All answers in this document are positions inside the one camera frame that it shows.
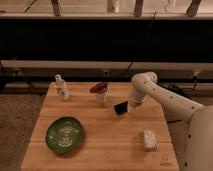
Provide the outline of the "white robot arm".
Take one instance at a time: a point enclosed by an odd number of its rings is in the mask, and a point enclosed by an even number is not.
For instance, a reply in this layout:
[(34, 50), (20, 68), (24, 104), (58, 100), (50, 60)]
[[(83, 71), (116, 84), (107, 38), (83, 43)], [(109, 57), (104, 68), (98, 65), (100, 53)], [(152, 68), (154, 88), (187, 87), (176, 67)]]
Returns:
[(213, 105), (205, 106), (157, 84), (154, 72), (135, 74), (128, 105), (137, 108), (146, 95), (189, 124), (183, 171), (213, 171)]

